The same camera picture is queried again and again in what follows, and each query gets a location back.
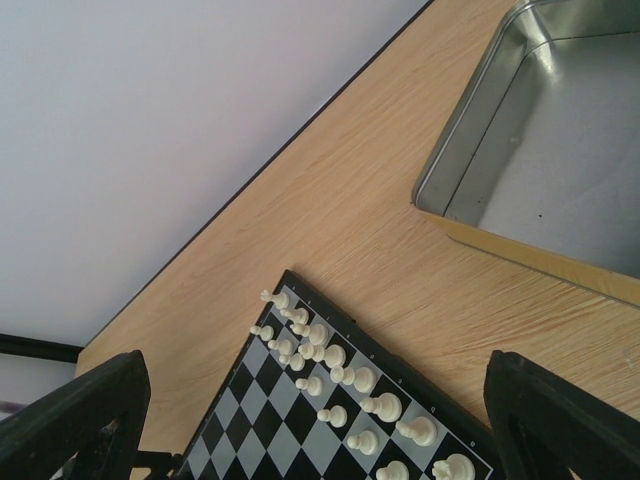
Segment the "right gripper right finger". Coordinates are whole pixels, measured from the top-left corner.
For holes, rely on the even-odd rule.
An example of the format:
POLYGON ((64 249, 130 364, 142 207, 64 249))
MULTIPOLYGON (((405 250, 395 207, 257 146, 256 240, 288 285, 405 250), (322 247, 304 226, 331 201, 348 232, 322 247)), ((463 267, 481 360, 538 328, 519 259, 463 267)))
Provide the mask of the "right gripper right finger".
POLYGON ((515 352, 492 352, 485 406, 509 479, 637 479, 639 421, 515 352))

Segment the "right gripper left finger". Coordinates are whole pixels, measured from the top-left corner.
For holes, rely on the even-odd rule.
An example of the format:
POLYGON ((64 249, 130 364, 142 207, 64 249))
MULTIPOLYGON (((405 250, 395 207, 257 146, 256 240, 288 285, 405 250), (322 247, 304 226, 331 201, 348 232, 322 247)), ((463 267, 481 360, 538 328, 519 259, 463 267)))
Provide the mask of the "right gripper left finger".
POLYGON ((142 352, 114 356, 1 422, 1 477, 129 478, 150 396, 142 352))

